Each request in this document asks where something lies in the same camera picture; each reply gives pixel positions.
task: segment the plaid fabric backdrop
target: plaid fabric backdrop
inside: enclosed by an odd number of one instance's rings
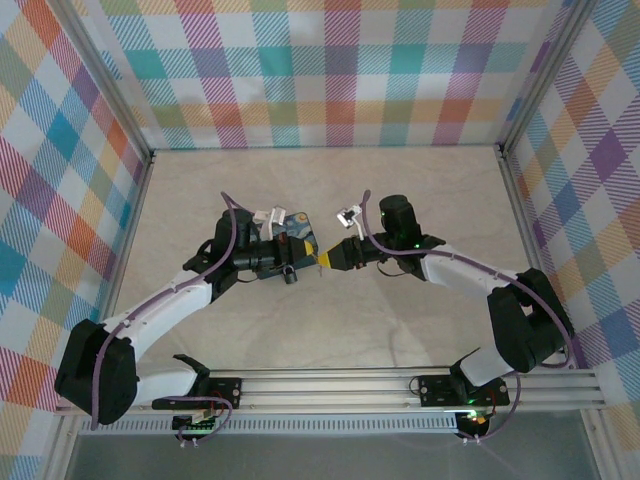
[[[545,268],[640,472],[640,1],[601,0],[512,160]]]
[[[518,92],[518,96],[516,97],[513,105],[511,105],[511,110],[509,110],[509,114],[507,115],[507,119],[502,126],[502,131],[500,132],[500,136],[498,138],[497,143],[503,143],[507,134],[511,130],[511,126],[513,125],[513,120],[516,115],[520,111],[520,107],[522,107],[522,102],[527,98],[531,89],[536,84],[538,80],[538,74],[540,73],[540,68],[542,67],[544,60],[551,53],[553,49],[554,42],[557,40],[560,35],[562,28],[564,26],[564,22],[567,20],[569,13],[571,12],[576,0],[563,0],[562,6],[560,10],[556,14],[553,24],[551,28],[547,32],[544,42],[542,42],[542,46],[540,50],[538,50],[538,54],[536,55],[535,60],[531,64],[531,68],[527,73],[527,76],[520,87],[520,91]]]
[[[98,318],[143,164],[45,0],[0,12],[0,479],[30,479],[69,329]]]
[[[174,149],[493,144],[558,3],[74,0]]]

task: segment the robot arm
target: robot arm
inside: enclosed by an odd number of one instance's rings
[[[106,348],[100,368],[99,423],[113,423],[132,405],[161,397],[209,395],[208,370],[185,355],[174,356],[176,360],[167,365],[138,368],[137,364],[161,336],[229,290],[237,282],[238,271],[277,271],[284,275],[287,283],[292,283],[295,274],[291,272],[295,265],[313,252],[311,244],[286,234],[262,241],[249,212],[236,210],[235,216],[236,243],[220,268],[194,281],[222,257],[230,243],[228,211],[218,221],[215,237],[205,242],[183,265],[183,271],[162,289],[103,324],[83,320],[76,325],[56,377],[56,392],[91,413],[92,398],[96,393],[92,382],[98,352],[109,335],[117,330]],[[147,303],[147,308],[129,320],[132,311]]]
[[[358,224],[359,206],[338,214],[347,227]],[[344,239],[318,257],[324,267],[338,270],[362,268],[369,262],[393,258],[398,266],[422,281],[435,283],[487,299],[494,342],[475,350],[451,367],[451,383],[458,397],[466,400],[482,386],[512,371],[526,373],[565,346],[562,333],[547,312],[505,278],[516,279],[537,294],[558,316],[569,336],[573,328],[548,278],[536,269],[518,273],[488,267],[463,256],[444,240],[423,235],[413,207],[403,195],[382,199],[380,214],[384,232],[367,237]],[[386,249],[418,250],[416,255],[393,256]]]

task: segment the beige floor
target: beige floor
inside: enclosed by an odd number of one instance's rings
[[[347,236],[335,212],[365,188],[373,213],[380,198],[405,194],[423,232],[487,263],[526,268],[488,147],[167,152],[157,158],[118,310],[162,286],[213,235],[220,190],[247,208],[307,212],[322,251]],[[374,266],[311,267],[295,285],[273,278],[234,286],[144,360],[187,353],[210,368],[444,365],[490,339],[483,301],[409,276],[386,278]]]

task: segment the wire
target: wire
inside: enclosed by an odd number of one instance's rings
[[[227,425],[227,423],[229,423],[229,420],[231,419],[231,415],[233,414],[233,405],[229,400],[222,397],[164,397],[163,400],[169,400],[169,401],[175,401],[175,402],[218,402],[218,403],[223,403],[227,407],[228,413],[224,421],[220,425],[218,425],[211,433],[202,437],[197,442],[194,441],[193,442],[194,447],[197,447],[198,444],[202,444],[211,440],[215,434],[217,434],[220,430],[222,430],[225,427],[225,425]],[[184,432],[185,428],[186,426],[183,426],[178,430],[178,440],[182,442],[182,445],[186,444],[186,440],[182,437],[182,433]]]
[[[495,430],[487,432],[485,435],[483,435],[481,437],[481,439],[484,440],[489,440],[492,437],[495,437],[499,432],[501,432],[502,430],[504,430],[504,428],[511,422],[511,419],[513,418],[513,414],[516,411],[516,408],[518,408],[518,404],[520,403],[520,395],[522,394],[522,382],[520,380],[520,375],[518,375],[517,373],[514,375],[515,379],[516,379],[516,398],[513,399],[513,403],[511,404],[511,408],[509,409],[509,412],[507,413],[507,416],[505,417],[504,421],[498,425],[498,427],[496,427]],[[476,440],[475,437],[472,437],[471,435],[469,435],[468,433],[459,431],[460,435],[462,435],[463,437],[467,438],[467,439],[473,439]]]
[[[413,381],[414,381],[415,379],[417,379],[417,378],[418,378],[418,376],[416,375],[416,376],[415,376],[415,377],[413,377],[411,380],[409,380],[409,391],[410,391],[411,393],[413,393],[414,395],[416,395],[417,397],[419,397],[419,396],[420,396],[420,393],[416,392],[414,389],[412,389],[412,388],[411,388],[411,385],[413,384]]]
[[[218,391],[218,390],[214,390],[213,395],[215,395],[216,397],[222,397],[222,394]],[[215,413],[215,402],[211,402],[211,410]],[[220,408],[220,413],[218,413],[217,415],[222,415],[222,412],[224,412],[224,403],[222,404],[222,407]]]
[[[378,263],[376,263],[376,267],[378,268],[378,271],[383,274],[385,277],[390,277],[390,278],[394,278],[394,277],[401,277],[402,275],[406,275],[407,272],[402,272],[402,273],[387,273],[384,270],[382,270],[380,268],[380,261],[378,260]]]
[[[495,415],[496,414],[496,404],[498,403],[496,401],[496,394],[493,393],[493,390],[489,390],[489,396],[491,397],[491,404],[493,405],[493,409],[491,410],[491,415]]]
[[[158,294],[154,295],[149,300],[142,302],[140,305],[134,308],[131,311],[131,313],[129,313],[125,317],[125,319],[122,322],[120,322],[111,331],[111,333],[109,333],[109,336],[107,336],[106,340],[104,341],[104,343],[100,347],[100,350],[98,351],[98,355],[96,356],[96,363],[93,367],[93,378],[91,381],[91,430],[95,430],[96,428],[98,428],[98,415],[99,415],[99,408],[100,408],[100,373],[102,371],[102,363],[104,362],[104,357],[107,352],[107,348],[109,348],[109,345],[111,345],[111,342],[113,342],[113,339],[122,331],[122,329],[124,329],[127,325],[129,325],[130,322],[133,322],[138,317],[138,315],[148,310],[151,306],[157,304],[163,298],[169,295],[178,293],[182,289],[199,282],[200,280],[205,278],[207,275],[211,274],[212,272],[220,268],[220,266],[224,264],[224,262],[226,262],[229,256],[231,255],[231,252],[233,251],[233,247],[236,244],[236,236],[237,236],[237,220],[236,220],[235,210],[233,207],[234,206],[239,208],[242,208],[242,207],[240,207],[238,203],[236,203],[236,201],[233,200],[225,192],[221,192],[220,195],[222,195],[222,199],[227,204],[227,208],[230,212],[230,217],[231,217],[231,238],[229,240],[229,246],[225,250],[222,257],[220,257],[220,259],[214,265],[209,267],[207,270],[205,270],[201,274],[185,282],[182,282],[173,288],[171,287],[167,288],[166,290],[163,290]]]

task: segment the metal frame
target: metal frame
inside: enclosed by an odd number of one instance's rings
[[[142,211],[144,197],[153,169],[153,151],[149,147],[138,127],[129,107],[123,100],[115,81],[107,71],[100,53],[89,38],[82,21],[71,6],[69,0],[48,0],[65,31],[80,52],[83,61],[91,72],[96,84],[114,111],[126,133],[136,143],[147,163],[138,196],[135,200],[125,240],[119,256],[114,280],[103,309],[104,315],[111,315],[115,309],[119,287],[124,276],[126,263],[131,251],[136,227]],[[534,90],[523,104],[513,127],[506,137],[504,151],[515,146],[539,105],[544,93],[553,81],[555,74],[580,28],[588,18],[594,4],[591,0],[577,0],[563,31],[554,46],[551,55],[538,75]],[[533,241],[526,221],[522,199],[515,187],[513,175],[508,163],[498,153],[500,170],[505,181],[514,215],[525,245],[529,263],[537,268],[542,266],[540,253]],[[309,415],[353,418],[354,415],[374,415],[377,419],[397,418],[445,418],[452,412],[469,411],[468,406],[460,408],[422,408],[417,396],[409,390],[409,382],[416,375],[446,374],[446,368],[375,368],[375,369],[320,369],[320,370],[249,370],[218,371],[214,376],[237,376],[243,378],[243,392],[240,408],[234,412],[234,418],[243,419],[281,418],[283,415],[297,418]],[[514,379],[507,378],[507,385],[513,391]],[[619,446],[612,441],[610,426],[606,414],[600,409],[604,398],[590,370],[534,371],[522,376],[522,397],[519,411],[558,411],[581,409],[587,432],[594,450],[598,467],[604,478],[630,478],[623,475]],[[142,406],[127,414],[120,422],[129,422],[127,429],[101,427],[94,434],[108,434],[117,431],[124,434],[139,434],[140,418],[170,418],[174,413],[159,413],[150,406]],[[78,435],[87,434],[88,416],[71,405],[60,405],[55,416],[55,425],[48,438],[47,451],[50,454],[39,472],[39,478],[64,478]]]
[[[100,52],[93,44],[70,0],[47,0],[47,3],[69,36],[71,43],[76,47],[87,71],[96,82],[98,89],[113,110],[125,133],[134,141],[145,161],[150,162],[153,157],[153,149],[147,143],[133,113],[122,97],[116,81],[107,69]]]
[[[597,3],[596,0],[575,1],[567,19],[560,27],[560,35],[551,46],[549,55],[540,66],[533,88],[524,99],[511,124],[511,128],[504,137],[503,151],[505,156],[509,157],[510,152],[522,137],[538,105],[540,105],[544,95],[555,80],[562,63]]]
[[[408,414],[419,412],[469,412],[469,405],[455,408],[421,407],[409,382],[420,375],[448,375],[445,367],[224,370],[212,377],[242,378],[242,398],[234,415],[314,414]],[[591,370],[534,370],[521,375],[522,395],[518,410],[552,412],[600,408],[604,398]],[[515,391],[515,379],[505,379]],[[506,411],[510,407],[498,407]],[[180,411],[163,411],[176,415]],[[62,416],[86,416],[76,406],[58,408]],[[133,409],[134,414],[157,415],[150,405]]]

